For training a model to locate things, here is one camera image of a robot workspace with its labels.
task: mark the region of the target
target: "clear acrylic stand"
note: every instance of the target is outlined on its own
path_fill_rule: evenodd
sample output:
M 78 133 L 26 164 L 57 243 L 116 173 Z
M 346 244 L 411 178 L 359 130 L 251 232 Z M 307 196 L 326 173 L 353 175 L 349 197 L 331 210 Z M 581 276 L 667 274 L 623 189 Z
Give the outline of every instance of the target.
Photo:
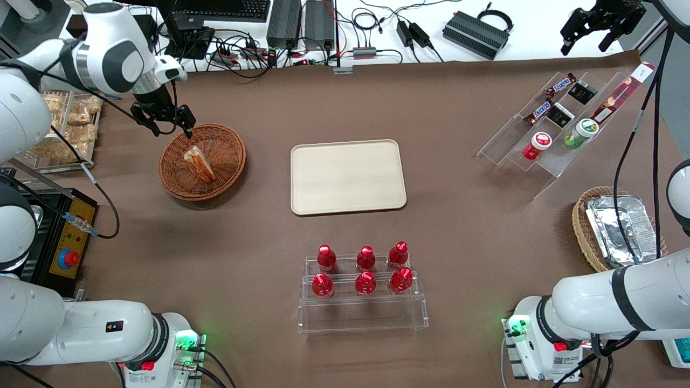
M 591 117 L 599 105 L 606 101 L 613 90 L 627 78 L 623 73 L 617 72 L 609 82 L 604 82 L 591 73 L 586 72 L 579 80 L 587 83 L 598 91 L 586 105 L 580 103 L 568 94 L 568 90 L 570 90 L 572 86 L 569 86 L 566 90 L 563 90 L 558 95 L 551 98 L 551 101 L 559 103 L 575 116 L 575 118 L 569 121 L 563 128 L 551 121 L 548 117 L 540 118 L 534 126 L 529 126 L 528 123 L 523 121 L 525 117 L 529 116 L 546 101 L 547 96 L 544 94 L 543 90 L 552 87 L 565 77 L 566 75 L 563 73 L 557 72 L 553 78 L 539 90 L 532 100 L 528 102 L 520 112 L 508 120 L 508 122 L 505 123 L 505 125 L 503 125 L 491 140 L 489 140 L 489 142 L 487 142 L 477 153 L 477 156 L 484 155 L 494 164 L 500 165 L 508 160 L 526 172 L 537 164 L 541 169 L 548 172 L 550 175 L 548 182 L 534 198 L 548 189 L 561 174 L 563 174 L 565 169 L 587 144 L 585 143 L 578 148 L 571 148 L 564 143 L 565 136 L 572 131 L 573 127 L 581 119 Z M 601 125 L 600 133 L 613 119 L 613 115 Z M 529 160 L 523 156 L 522 149 L 531 141 L 532 136 L 537 132 L 548 133 L 553 143 L 548 150 L 540 153 L 537 159 Z
M 338 256 L 338 274 L 329 275 L 333 281 L 334 295 L 328 299 L 317 298 L 311 291 L 314 275 L 319 273 L 316 257 L 306 258 L 305 276 L 299 292 L 298 331 L 310 333 L 363 331 L 381 329 L 414 329 L 429 326 L 426 313 L 424 288 L 417 271 L 413 271 L 412 287 L 396 295 L 388 290 L 393 274 L 387 271 L 387 253 L 376 253 L 374 277 L 376 291 L 370 296 L 358 296 L 355 292 L 357 255 Z M 412 262 L 406 263 L 413 269 Z

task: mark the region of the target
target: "foil container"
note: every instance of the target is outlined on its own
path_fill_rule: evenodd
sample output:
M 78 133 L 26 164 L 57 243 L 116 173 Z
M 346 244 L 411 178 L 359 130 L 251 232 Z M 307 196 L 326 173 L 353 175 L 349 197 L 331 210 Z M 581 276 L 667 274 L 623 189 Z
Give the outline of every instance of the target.
M 656 260 L 656 234 L 639 197 L 618 196 L 618 213 L 632 253 L 618 228 L 612 196 L 587 201 L 585 211 L 602 257 L 611 268 Z

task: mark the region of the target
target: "beige tray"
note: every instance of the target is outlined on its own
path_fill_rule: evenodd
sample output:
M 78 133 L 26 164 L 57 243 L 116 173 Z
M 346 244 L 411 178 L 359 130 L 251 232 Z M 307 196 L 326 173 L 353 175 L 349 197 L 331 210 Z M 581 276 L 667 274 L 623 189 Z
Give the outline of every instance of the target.
M 302 144 L 290 156 L 290 205 L 297 215 L 402 208 L 407 202 L 393 140 Z

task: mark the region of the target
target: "green led light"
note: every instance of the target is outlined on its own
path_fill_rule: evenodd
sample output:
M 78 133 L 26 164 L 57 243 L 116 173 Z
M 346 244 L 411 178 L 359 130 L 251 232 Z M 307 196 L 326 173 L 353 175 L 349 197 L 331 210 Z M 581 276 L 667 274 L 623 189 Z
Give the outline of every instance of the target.
M 179 348 L 187 349 L 189 347 L 195 346 L 197 344 L 198 339 L 199 335 L 196 334 L 194 330 L 183 330 L 177 332 L 177 335 L 175 336 L 175 344 Z

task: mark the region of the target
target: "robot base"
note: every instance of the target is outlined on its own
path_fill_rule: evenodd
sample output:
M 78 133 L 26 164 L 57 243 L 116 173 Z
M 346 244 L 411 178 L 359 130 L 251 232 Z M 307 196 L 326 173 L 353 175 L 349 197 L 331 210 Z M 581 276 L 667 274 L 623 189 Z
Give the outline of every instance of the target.
M 173 369 L 174 361 L 191 361 L 201 365 L 203 354 L 179 349 L 182 345 L 205 347 L 206 336 L 192 330 L 189 322 L 178 313 L 163 313 L 168 322 L 170 334 L 168 345 L 153 370 L 131 371 L 122 367 L 127 388 L 199 388 L 201 376 L 197 372 Z
M 515 343 L 515 350 L 520 357 L 527 376 L 531 380 L 553 380 L 557 382 L 565 374 L 577 367 L 582 359 L 582 347 L 572 351 L 556 351 L 537 323 L 537 306 L 542 298 L 529 296 L 520 301 L 515 313 L 508 319 L 508 330 L 517 329 L 522 335 L 508 338 Z M 577 382 L 580 374 L 576 373 L 564 382 Z

